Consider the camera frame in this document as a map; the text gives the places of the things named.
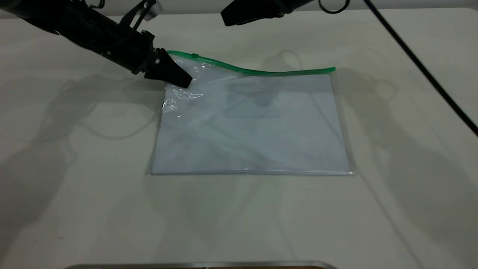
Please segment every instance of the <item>clear plastic bag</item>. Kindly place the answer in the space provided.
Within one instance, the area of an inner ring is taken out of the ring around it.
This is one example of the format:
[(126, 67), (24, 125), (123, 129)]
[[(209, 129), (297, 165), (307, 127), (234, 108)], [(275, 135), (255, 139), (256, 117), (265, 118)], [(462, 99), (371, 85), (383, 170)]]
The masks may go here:
[(193, 82), (166, 86), (152, 174), (351, 173), (334, 67), (261, 72), (169, 53)]

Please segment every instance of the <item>white table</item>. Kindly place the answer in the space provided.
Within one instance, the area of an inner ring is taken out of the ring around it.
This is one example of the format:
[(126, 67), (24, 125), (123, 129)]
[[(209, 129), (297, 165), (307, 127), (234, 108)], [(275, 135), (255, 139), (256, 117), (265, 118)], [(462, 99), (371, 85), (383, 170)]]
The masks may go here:
[[(383, 14), (478, 122), (478, 13)], [(165, 15), (144, 28), (156, 46), (245, 68), (337, 66), (356, 174), (146, 176), (163, 84), (1, 20), (0, 268), (478, 266), (478, 139), (369, 11), (229, 28), (220, 15)]]

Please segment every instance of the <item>plastic pouch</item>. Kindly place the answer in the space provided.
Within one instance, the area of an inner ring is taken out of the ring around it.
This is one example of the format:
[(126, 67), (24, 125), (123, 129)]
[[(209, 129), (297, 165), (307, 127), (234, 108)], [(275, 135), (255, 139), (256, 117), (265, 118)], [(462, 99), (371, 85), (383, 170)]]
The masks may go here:
[(193, 82), (166, 85), (152, 174), (351, 173), (334, 67), (262, 72), (169, 54)]

